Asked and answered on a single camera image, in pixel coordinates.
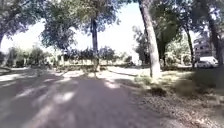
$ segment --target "asphalt road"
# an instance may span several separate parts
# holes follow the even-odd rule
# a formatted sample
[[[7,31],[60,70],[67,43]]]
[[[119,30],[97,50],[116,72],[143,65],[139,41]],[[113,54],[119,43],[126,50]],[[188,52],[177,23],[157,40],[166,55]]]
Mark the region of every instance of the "asphalt road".
[[[0,128],[168,127],[183,126],[131,104],[127,92],[106,77],[33,69],[0,76]]]

